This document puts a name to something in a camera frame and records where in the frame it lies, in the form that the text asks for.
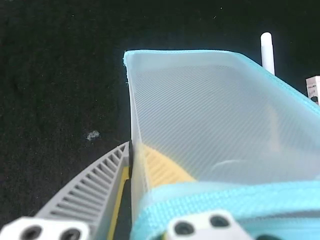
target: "black carpet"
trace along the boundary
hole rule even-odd
[[[319,1],[2,0],[1,222],[33,216],[99,156],[130,139],[125,50],[219,49],[306,92],[319,73]],[[88,141],[89,132],[100,136]]]

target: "teal zipper trim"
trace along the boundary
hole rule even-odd
[[[203,192],[157,202],[140,211],[130,239],[151,240],[176,217],[216,209],[237,220],[320,210],[320,181],[285,182]]]

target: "diagonal striped texture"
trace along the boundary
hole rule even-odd
[[[148,146],[198,181],[254,185],[319,176],[319,109],[247,57],[136,50],[124,63],[133,147],[142,152],[135,163],[146,161],[138,148]],[[142,163],[133,167],[142,192],[153,186],[146,174]]]
[[[78,220],[90,227],[92,239],[105,239],[112,220],[122,170],[129,165],[129,143],[108,152],[64,186],[36,215]]]

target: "gray plastic part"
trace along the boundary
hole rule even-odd
[[[83,221],[89,225],[91,239],[106,239],[126,166],[129,166],[129,142],[117,146],[79,173],[36,217]]]

